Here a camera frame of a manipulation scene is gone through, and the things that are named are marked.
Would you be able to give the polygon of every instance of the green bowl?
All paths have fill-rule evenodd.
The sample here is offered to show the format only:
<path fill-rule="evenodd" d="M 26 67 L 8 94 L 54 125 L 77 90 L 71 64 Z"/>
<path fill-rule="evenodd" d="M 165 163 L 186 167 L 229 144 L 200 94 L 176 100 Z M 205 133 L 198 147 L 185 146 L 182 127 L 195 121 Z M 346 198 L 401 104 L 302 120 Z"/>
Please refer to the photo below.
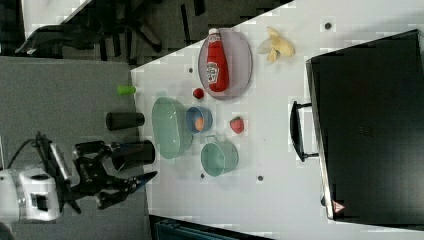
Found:
<path fill-rule="evenodd" d="M 182 103 L 169 97 L 160 97 L 153 105 L 154 140 L 166 159 L 181 156 L 191 145 L 193 135 L 185 127 L 186 111 Z"/>
<path fill-rule="evenodd" d="M 237 149 L 229 141 L 218 141 L 216 136 L 207 136 L 208 144 L 202 149 L 203 169 L 212 177 L 217 177 L 234 170 L 238 164 Z"/>

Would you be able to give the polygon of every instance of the bowl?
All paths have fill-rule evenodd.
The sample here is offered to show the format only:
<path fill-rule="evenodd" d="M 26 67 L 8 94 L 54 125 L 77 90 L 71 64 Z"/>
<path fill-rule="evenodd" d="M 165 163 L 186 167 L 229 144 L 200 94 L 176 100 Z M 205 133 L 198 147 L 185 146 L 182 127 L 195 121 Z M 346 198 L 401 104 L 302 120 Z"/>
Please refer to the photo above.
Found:
<path fill-rule="evenodd" d="M 218 141 L 216 136 L 206 137 L 208 144 L 202 149 L 203 169 L 212 177 L 217 177 L 234 170 L 238 164 L 237 149 L 231 142 Z"/>
<path fill-rule="evenodd" d="M 152 109 L 154 139 L 160 155 L 166 159 L 181 156 L 193 135 L 184 126 L 186 108 L 179 101 L 160 97 Z"/>
<path fill-rule="evenodd" d="M 212 122 L 212 113 L 205 107 L 191 107 L 186 112 L 186 127 L 192 134 L 207 132 Z"/>

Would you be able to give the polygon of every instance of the red ketchup bottle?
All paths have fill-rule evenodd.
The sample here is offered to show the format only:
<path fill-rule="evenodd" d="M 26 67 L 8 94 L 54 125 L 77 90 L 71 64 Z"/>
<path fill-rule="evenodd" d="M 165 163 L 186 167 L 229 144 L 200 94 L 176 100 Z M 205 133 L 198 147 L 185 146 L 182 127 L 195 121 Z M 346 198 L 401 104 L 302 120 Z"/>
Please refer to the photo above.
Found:
<path fill-rule="evenodd" d="M 229 76 L 224 47 L 218 29 L 209 30 L 208 58 L 206 61 L 206 74 L 209 88 L 214 92 L 222 92 L 228 88 Z"/>

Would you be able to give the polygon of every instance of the white table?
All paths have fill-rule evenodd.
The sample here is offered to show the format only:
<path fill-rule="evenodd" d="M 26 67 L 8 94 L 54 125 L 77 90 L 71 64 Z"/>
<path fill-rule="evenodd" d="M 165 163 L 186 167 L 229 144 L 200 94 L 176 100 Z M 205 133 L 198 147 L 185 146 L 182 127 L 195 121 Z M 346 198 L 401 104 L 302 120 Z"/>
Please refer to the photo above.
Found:
<path fill-rule="evenodd" d="M 333 24 L 329 31 L 323 28 L 326 22 Z M 268 37 L 267 26 L 294 43 L 292 58 L 269 64 L 265 55 L 256 53 Z M 174 161 L 158 155 L 145 167 L 159 171 L 147 185 L 149 213 L 273 239 L 423 239 L 422 232 L 327 220 L 320 205 L 319 161 L 301 163 L 289 137 L 291 104 L 309 102 L 307 59 L 415 28 L 424 30 L 424 1 L 296 0 L 233 28 L 248 39 L 253 73 L 249 89 L 230 102 L 208 95 L 199 102 L 191 96 L 194 88 L 202 87 L 197 74 L 202 42 L 134 69 L 133 84 L 143 89 L 135 96 L 137 110 L 146 117 L 142 138 L 154 139 L 151 109 L 156 93 L 166 91 L 187 107 L 209 107 L 214 124 L 207 135 L 232 141 L 240 156 L 234 172 L 201 179 L 204 135 L 196 135 L 186 154 Z M 246 119 L 241 135 L 229 129 L 236 115 Z M 301 111 L 301 120 L 305 151 L 314 152 L 310 109 Z"/>
<path fill-rule="evenodd" d="M 21 0 L 25 38 L 40 27 L 69 21 L 91 0 Z"/>

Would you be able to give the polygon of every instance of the black mug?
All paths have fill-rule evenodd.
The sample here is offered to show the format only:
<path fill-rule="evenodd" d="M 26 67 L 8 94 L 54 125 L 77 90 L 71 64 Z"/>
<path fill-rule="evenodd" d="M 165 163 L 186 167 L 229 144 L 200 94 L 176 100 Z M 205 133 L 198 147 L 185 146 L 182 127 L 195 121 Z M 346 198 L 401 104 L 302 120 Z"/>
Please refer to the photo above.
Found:
<path fill-rule="evenodd" d="M 109 131 L 143 126 L 144 115 L 136 112 L 108 113 L 106 126 Z"/>
<path fill-rule="evenodd" d="M 155 147 L 149 140 L 137 143 L 121 144 L 112 153 L 112 163 L 116 170 L 152 164 L 155 161 Z"/>

